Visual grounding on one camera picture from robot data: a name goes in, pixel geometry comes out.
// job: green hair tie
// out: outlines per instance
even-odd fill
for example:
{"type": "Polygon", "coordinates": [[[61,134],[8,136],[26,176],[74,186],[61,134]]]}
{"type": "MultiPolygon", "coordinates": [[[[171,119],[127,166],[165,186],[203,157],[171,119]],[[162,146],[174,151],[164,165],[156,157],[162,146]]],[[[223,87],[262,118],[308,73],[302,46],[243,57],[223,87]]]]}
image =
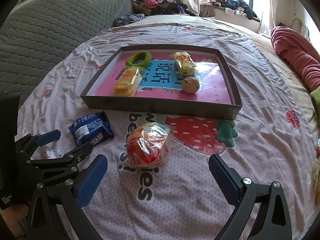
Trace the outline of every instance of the green hair tie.
{"type": "Polygon", "coordinates": [[[136,54],[133,54],[131,57],[127,59],[125,62],[125,69],[128,69],[130,67],[141,67],[146,69],[151,61],[151,54],[146,51],[141,51],[136,54]]]}

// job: plastic bag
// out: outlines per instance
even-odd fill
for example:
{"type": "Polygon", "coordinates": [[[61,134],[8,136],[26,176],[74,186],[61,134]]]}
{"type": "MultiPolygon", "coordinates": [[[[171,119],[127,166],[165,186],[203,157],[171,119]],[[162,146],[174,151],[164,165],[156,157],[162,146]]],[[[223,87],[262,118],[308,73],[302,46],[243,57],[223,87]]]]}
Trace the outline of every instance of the plastic bag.
{"type": "Polygon", "coordinates": [[[140,69],[131,67],[125,70],[115,85],[115,94],[119,97],[133,97],[140,86],[140,69]]]}
{"type": "Polygon", "coordinates": [[[128,162],[132,166],[154,168],[166,161],[171,143],[169,126],[157,122],[146,123],[129,134],[128,162]]]}
{"type": "Polygon", "coordinates": [[[196,65],[186,51],[175,52],[172,57],[176,62],[177,74],[183,77],[191,77],[196,73],[196,65]]]}

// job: human hand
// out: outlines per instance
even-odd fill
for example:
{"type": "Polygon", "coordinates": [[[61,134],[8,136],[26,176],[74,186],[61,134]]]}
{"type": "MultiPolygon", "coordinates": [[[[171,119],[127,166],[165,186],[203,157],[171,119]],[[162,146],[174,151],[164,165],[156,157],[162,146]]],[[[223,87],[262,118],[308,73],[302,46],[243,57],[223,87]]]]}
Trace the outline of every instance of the human hand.
{"type": "Polygon", "coordinates": [[[25,234],[19,221],[28,215],[28,211],[29,208],[25,204],[14,204],[5,210],[0,209],[0,215],[16,238],[25,234]]]}

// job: ball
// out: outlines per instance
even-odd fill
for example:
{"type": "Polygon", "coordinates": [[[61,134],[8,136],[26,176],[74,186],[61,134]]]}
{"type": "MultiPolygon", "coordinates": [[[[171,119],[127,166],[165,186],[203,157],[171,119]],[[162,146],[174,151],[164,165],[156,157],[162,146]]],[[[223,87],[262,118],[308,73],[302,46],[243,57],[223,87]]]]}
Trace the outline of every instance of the ball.
{"type": "Polygon", "coordinates": [[[199,81],[195,77],[187,77],[181,83],[182,90],[188,94],[194,94],[199,90],[199,81]]]}

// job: red blanket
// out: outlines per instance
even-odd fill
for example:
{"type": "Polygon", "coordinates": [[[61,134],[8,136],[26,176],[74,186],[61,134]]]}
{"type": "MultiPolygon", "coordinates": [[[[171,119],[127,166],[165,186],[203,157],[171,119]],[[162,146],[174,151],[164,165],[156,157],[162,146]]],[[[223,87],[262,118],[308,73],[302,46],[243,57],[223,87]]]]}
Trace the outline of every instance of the red blanket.
{"type": "Polygon", "coordinates": [[[310,91],[320,86],[320,56],[309,41],[295,30],[278,26],[271,31],[271,43],[310,91]]]}

